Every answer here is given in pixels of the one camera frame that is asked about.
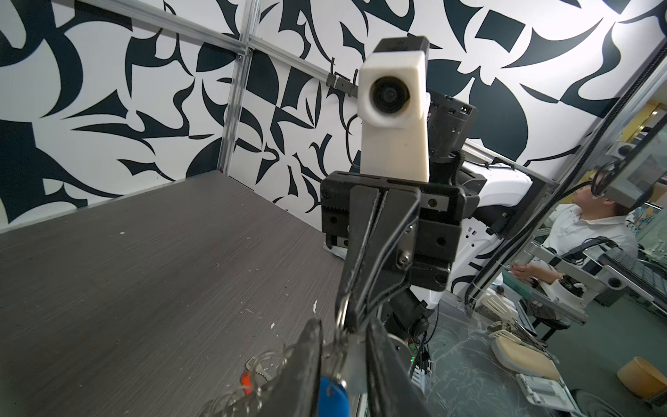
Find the yellow round container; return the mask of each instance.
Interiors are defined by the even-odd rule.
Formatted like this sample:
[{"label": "yellow round container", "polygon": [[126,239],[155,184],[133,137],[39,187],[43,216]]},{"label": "yellow round container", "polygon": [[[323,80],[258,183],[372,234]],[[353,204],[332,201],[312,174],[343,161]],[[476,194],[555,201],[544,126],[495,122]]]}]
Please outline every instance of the yellow round container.
[{"label": "yellow round container", "polygon": [[667,389],[665,375],[638,356],[619,369],[616,376],[631,393],[643,400]]}]

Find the camera lens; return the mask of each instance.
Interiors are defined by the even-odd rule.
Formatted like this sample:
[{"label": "camera lens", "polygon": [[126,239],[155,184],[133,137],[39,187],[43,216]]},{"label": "camera lens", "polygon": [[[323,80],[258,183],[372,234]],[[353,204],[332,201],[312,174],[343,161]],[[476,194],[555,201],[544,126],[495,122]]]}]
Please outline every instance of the camera lens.
[{"label": "camera lens", "polygon": [[395,113],[410,98],[408,87],[396,77],[382,77],[373,83],[373,104],[382,113]]}]

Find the wooden table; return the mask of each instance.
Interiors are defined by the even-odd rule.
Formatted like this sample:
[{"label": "wooden table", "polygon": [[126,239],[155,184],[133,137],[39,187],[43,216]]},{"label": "wooden table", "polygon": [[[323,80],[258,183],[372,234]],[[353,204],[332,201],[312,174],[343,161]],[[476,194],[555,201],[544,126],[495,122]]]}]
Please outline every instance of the wooden table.
[{"label": "wooden table", "polygon": [[0,414],[197,414],[308,318],[331,337],[322,242],[216,171],[0,234]]}]

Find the white shirt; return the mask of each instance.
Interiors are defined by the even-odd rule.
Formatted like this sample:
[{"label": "white shirt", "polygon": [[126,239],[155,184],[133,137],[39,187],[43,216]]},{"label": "white shirt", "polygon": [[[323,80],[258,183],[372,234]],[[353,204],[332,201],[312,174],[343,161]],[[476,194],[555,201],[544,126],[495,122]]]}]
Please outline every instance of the white shirt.
[{"label": "white shirt", "polygon": [[639,246],[630,228],[625,226],[626,216],[582,220],[581,215],[582,210],[576,204],[559,205],[544,222],[547,226],[552,226],[542,245],[545,248],[554,248],[558,255],[562,255],[587,239],[604,236],[616,242],[627,254],[637,256]]}]

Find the blue object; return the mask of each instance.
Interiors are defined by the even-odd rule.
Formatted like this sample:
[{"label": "blue object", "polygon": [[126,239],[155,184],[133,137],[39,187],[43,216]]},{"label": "blue object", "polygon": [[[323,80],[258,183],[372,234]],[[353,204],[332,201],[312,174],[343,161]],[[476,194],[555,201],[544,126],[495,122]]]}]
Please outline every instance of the blue object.
[{"label": "blue object", "polygon": [[317,417],[349,417],[350,401],[348,393],[341,385],[326,376],[319,379]]}]

